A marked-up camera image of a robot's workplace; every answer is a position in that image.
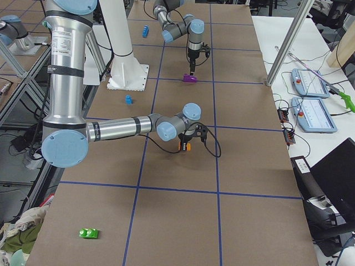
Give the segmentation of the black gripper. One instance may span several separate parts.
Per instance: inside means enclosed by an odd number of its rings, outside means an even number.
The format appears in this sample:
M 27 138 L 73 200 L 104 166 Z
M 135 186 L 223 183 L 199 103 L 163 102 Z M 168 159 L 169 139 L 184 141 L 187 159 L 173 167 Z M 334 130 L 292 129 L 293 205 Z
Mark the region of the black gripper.
M 187 60 L 189 62 L 189 75 L 193 75 L 196 71 L 196 59 L 200 56 L 200 50 L 187 49 Z
M 193 138 L 192 135 L 187 135 L 186 133 L 180 133 L 179 134 L 179 139 L 180 139 L 180 144 L 187 144 L 191 139 Z

